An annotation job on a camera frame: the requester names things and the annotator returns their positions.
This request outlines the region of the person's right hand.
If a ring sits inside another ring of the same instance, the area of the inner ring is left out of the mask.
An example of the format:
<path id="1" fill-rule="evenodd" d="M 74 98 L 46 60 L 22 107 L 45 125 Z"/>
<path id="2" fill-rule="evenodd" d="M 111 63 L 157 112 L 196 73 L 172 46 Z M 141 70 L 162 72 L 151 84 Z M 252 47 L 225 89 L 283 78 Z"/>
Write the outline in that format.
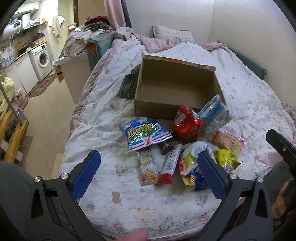
<path id="1" fill-rule="evenodd" d="M 290 183 L 290 180 L 285 182 L 285 184 L 281 188 L 281 190 L 276 198 L 275 203 L 271 206 L 273 218 L 275 218 L 275 219 L 281 218 L 287 210 L 287 208 L 285 206 L 285 192 L 287 190 L 289 183 Z"/>

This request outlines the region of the person's left hand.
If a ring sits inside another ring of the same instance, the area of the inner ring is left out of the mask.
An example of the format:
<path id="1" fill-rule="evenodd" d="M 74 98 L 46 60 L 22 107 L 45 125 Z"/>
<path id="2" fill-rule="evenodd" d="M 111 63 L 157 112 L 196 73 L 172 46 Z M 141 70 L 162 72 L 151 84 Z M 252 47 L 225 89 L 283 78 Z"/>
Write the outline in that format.
<path id="1" fill-rule="evenodd" d="M 118 238 L 115 241 L 147 241 L 149 232 L 145 228 L 138 228 L 130 234 Z"/>

